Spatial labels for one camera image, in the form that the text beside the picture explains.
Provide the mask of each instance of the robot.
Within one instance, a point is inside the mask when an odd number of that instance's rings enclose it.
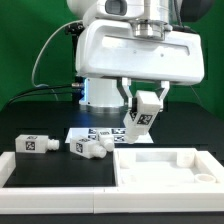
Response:
[[[193,85],[204,77],[200,36],[182,25],[197,21],[213,0],[67,0],[84,31],[78,38],[76,69],[85,77],[80,105],[118,112],[125,140],[148,133],[170,85]],[[132,80],[156,83],[155,91],[129,89]]]

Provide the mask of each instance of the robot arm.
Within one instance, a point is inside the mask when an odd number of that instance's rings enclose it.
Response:
[[[176,6],[189,7],[187,1],[178,0]],[[116,80],[129,108],[124,119],[128,143],[148,132],[163,108],[170,83],[192,85],[202,80],[200,37],[173,31],[172,0],[67,0],[67,3],[73,13],[83,18],[85,27],[76,53],[78,75]],[[131,80],[160,83],[162,91],[137,91],[132,97],[128,91]]]

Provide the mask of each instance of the black cable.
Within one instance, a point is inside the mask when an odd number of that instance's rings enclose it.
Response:
[[[35,91],[62,89],[62,88],[69,88],[69,87],[72,87],[72,86],[70,84],[66,84],[66,85],[43,86],[43,87],[38,87],[38,88],[32,88],[32,89],[28,89],[28,90],[22,91],[22,92],[16,94],[14,97],[25,95],[27,93],[31,93],[31,92],[35,92]]]
[[[9,102],[4,106],[4,108],[9,107],[15,100],[18,100],[23,97],[32,97],[32,96],[43,96],[43,95],[54,95],[54,94],[73,94],[72,91],[69,92],[52,92],[52,93],[35,93],[35,94],[23,94],[13,97]]]
[[[173,0],[173,3],[174,3],[174,9],[175,9],[176,17],[177,17],[177,23],[179,26],[183,26],[181,17],[180,17],[180,13],[179,13],[177,0]]]

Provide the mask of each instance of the black and white pattern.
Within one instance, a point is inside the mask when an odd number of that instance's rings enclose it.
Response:
[[[79,142],[89,142],[89,141],[90,141],[90,139],[88,139],[88,138],[79,139]]]
[[[131,116],[132,121],[134,121],[136,116],[137,116],[137,112],[131,112],[130,111],[130,116]]]
[[[38,136],[29,136],[27,139],[37,139]]]
[[[125,128],[112,128],[111,131],[112,131],[113,135],[117,135],[117,134],[124,135],[125,134]]]
[[[96,134],[96,129],[89,128],[89,135],[95,135]]]
[[[108,131],[102,131],[102,132],[100,132],[100,134],[101,134],[101,135],[109,135],[110,132],[108,132]]]
[[[88,138],[91,140],[96,140],[96,135],[88,135]]]
[[[26,150],[27,151],[35,151],[35,142],[26,141]]]
[[[115,135],[114,142],[115,143],[124,142],[124,135]]]
[[[137,124],[149,125],[152,119],[152,115],[142,114],[137,122]]]
[[[83,153],[83,145],[80,143],[76,143],[76,151],[79,153]]]

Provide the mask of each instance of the black table surface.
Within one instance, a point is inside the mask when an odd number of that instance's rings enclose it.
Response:
[[[18,102],[0,112],[0,153],[15,151],[20,134],[48,135],[60,140],[60,150],[46,154],[16,153],[16,171],[5,187],[114,186],[113,155],[85,159],[65,144],[70,127],[122,128],[124,113],[93,114],[71,102]],[[116,147],[195,147],[224,161],[224,122],[192,103],[168,103],[155,120],[153,144]],[[2,215],[2,223],[224,223],[224,213]]]

